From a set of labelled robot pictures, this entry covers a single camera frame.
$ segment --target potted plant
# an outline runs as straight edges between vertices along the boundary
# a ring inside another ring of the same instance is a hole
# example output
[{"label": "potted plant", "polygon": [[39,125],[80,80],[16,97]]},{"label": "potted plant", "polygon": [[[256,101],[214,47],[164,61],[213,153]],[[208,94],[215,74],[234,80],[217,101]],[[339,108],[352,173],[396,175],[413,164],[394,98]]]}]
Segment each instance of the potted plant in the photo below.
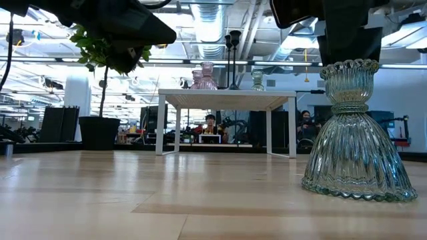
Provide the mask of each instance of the potted plant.
[{"label": "potted plant", "polygon": [[[108,70],[112,69],[119,74],[128,74],[133,69],[127,69],[120,61],[115,60],[112,46],[105,39],[94,38],[87,34],[85,28],[76,25],[77,31],[70,38],[81,50],[81,58],[78,63],[85,64],[90,72],[96,67],[105,67],[104,80],[99,82],[102,87],[101,105],[98,117],[79,117],[81,138],[85,150],[113,150],[115,137],[120,125],[120,119],[103,117],[103,106],[105,101],[105,89],[107,88]],[[143,48],[142,57],[149,60],[151,46]]]}]

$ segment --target black plant pot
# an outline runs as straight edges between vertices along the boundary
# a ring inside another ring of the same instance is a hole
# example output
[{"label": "black plant pot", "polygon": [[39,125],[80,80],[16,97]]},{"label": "black plant pot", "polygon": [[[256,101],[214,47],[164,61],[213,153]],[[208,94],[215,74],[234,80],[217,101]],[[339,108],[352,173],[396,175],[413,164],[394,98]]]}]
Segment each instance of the black plant pot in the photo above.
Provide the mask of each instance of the black plant pot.
[{"label": "black plant pot", "polygon": [[79,117],[84,150],[109,151],[114,149],[120,119],[106,117]]}]

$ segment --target table leg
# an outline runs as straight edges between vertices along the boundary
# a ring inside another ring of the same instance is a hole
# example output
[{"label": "table leg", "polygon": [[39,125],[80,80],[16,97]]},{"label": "table leg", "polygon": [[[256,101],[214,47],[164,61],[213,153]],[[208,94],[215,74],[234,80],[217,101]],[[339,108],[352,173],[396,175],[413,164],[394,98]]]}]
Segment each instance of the table leg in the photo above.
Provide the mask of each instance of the table leg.
[{"label": "table leg", "polygon": [[266,111],[267,154],[272,154],[272,110]]},{"label": "table leg", "polygon": [[179,140],[181,139],[181,107],[176,107],[176,124],[175,124],[175,152],[179,152]]},{"label": "table leg", "polygon": [[159,95],[159,111],[157,113],[157,134],[155,137],[155,154],[163,155],[163,132],[165,124],[166,96]]},{"label": "table leg", "polygon": [[289,103],[289,157],[296,158],[296,113],[295,97],[288,99]]}]

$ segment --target wooden floor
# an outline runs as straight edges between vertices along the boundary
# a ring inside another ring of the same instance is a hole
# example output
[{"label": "wooden floor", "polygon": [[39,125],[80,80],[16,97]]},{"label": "wooden floor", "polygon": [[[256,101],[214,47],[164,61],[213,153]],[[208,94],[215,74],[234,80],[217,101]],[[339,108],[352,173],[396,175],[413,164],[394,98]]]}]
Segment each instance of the wooden floor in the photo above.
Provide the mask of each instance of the wooden floor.
[{"label": "wooden floor", "polygon": [[1,240],[427,239],[419,198],[377,203],[300,186],[306,156],[57,152],[0,159]]}]

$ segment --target clear glass vase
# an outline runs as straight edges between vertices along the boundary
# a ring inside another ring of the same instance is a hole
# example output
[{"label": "clear glass vase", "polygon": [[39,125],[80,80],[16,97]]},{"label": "clear glass vase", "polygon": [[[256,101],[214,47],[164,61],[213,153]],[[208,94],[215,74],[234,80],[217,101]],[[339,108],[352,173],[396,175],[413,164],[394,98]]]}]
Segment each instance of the clear glass vase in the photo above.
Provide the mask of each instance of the clear glass vase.
[{"label": "clear glass vase", "polygon": [[266,89],[262,85],[262,78],[264,76],[264,72],[261,69],[254,69],[252,71],[252,80],[254,81],[254,85],[252,86],[252,90],[255,91],[265,91]]},{"label": "clear glass vase", "polygon": [[365,112],[376,61],[337,62],[321,70],[334,116],[320,131],[302,186],[310,191],[367,201],[417,198],[389,136]]},{"label": "clear glass vase", "polygon": [[191,73],[193,73],[193,85],[190,89],[200,89],[201,78],[203,77],[201,70],[194,70]]},{"label": "clear glass vase", "polygon": [[212,79],[214,64],[212,62],[203,62],[200,65],[203,77],[201,78],[199,89],[217,90],[218,84]]}]

